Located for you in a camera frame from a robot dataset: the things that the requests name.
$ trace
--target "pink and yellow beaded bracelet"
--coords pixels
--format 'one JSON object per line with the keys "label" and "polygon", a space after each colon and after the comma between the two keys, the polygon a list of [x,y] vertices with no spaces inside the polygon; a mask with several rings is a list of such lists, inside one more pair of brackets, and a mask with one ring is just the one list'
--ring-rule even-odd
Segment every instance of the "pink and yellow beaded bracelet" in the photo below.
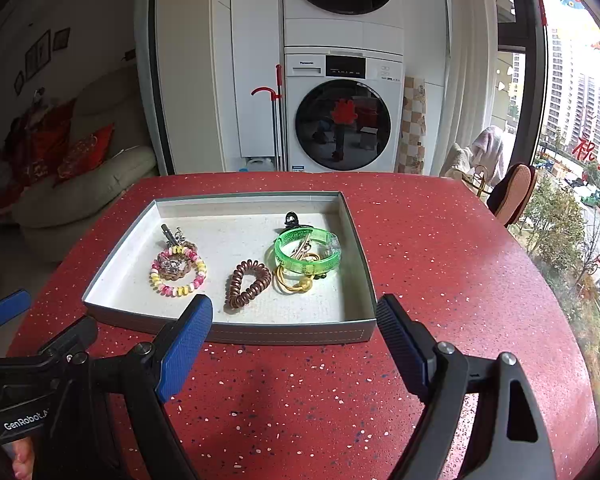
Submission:
{"label": "pink and yellow beaded bracelet", "polygon": [[[168,278],[165,276],[164,269],[161,267],[160,261],[170,259],[170,256],[173,256],[174,254],[181,254],[184,258],[190,261],[193,267],[196,267],[196,277],[191,283],[187,283],[187,285],[183,286],[169,286],[165,285],[163,282],[164,279]],[[200,258],[196,251],[192,248],[181,245],[173,246],[158,254],[158,257],[151,265],[149,277],[152,281],[152,285],[154,286],[154,290],[156,290],[159,294],[163,296],[171,296],[172,298],[177,296],[186,296],[202,286],[202,283],[206,278],[206,265],[202,258]]]}

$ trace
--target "picture frame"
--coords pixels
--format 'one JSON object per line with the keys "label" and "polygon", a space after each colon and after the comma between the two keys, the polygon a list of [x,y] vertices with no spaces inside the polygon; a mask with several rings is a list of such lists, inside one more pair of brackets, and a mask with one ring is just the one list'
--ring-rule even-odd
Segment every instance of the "picture frame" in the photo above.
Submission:
{"label": "picture frame", "polygon": [[54,44],[53,51],[62,50],[69,46],[69,34],[71,33],[71,27],[62,28],[56,30],[54,33]]}
{"label": "picture frame", "polygon": [[16,76],[16,81],[13,82],[13,89],[16,91],[16,95],[20,95],[20,92],[22,92],[23,86],[24,86],[24,74],[22,73],[22,70],[20,70],[18,72],[18,75]]}
{"label": "picture frame", "polygon": [[29,81],[51,61],[51,30],[47,30],[24,55],[24,75]]}

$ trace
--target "screw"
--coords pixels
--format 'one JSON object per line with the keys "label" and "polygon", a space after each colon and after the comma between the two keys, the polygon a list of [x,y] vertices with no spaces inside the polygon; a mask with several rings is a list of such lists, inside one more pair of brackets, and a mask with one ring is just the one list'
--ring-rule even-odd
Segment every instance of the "screw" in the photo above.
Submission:
{"label": "screw", "polygon": [[518,361],[518,359],[516,358],[516,356],[513,355],[510,352],[503,352],[500,355],[500,358],[502,359],[502,361],[504,362],[504,364],[507,364],[507,365],[510,365],[510,366],[513,366]]}
{"label": "screw", "polygon": [[443,354],[451,355],[456,351],[456,347],[451,343],[447,343],[446,341],[441,341],[438,343],[438,350],[440,350]]}
{"label": "screw", "polygon": [[143,341],[134,346],[134,352],[139,355],[147,355],[153,348],[154,346],[151,343]]}
{"label": "screw", "polygon": [[71,358],[71,364],[72,365],[81,365],[87,361],[87,357],[88,357],[88,355],[85,354],[85,352],[75,353],[74,356]]}

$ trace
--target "checkered cloth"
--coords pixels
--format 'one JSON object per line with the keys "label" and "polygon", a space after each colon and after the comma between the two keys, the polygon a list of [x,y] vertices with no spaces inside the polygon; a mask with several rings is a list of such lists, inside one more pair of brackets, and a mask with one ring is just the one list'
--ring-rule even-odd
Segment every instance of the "checkered cloth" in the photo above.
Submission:
{"label": "checkered cloth", "polygon": [[427,133],[425,113],[427,97],[424,79],[404,78],[402,127],[395,171],[422,174],[424,167],[424,136]]}

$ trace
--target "blue gripper pad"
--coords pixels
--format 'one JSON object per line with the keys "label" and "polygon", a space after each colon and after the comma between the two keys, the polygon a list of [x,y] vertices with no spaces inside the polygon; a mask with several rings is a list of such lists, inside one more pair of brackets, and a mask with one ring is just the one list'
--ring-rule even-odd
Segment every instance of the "blue gripper pad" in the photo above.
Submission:
{"label": "blue gripper pad", "polygon": [[418,351],[414,339],[407,332],[405,323],[398,318],[400,314],[402,314],[401,317],[407,317],[406,314],[402,311],[400,304],[397,301],[395,303],[400,308],[399,314],[384,296],[378,301],[376,305],[378,328],[407,390],[423,400],[429,393],[427,364]]}
{"label": "blue gripper pad", "polygon": [[212,321],[213,306],[205,296],[162,359],[160,381],[155,387],[155,393],[162,403],[182,389]]}
{"label": "blue gripper pad", "polygon": [[31,305],[31,296],[26,290],[19,290],[0,300],[0,325],[22,314]]}

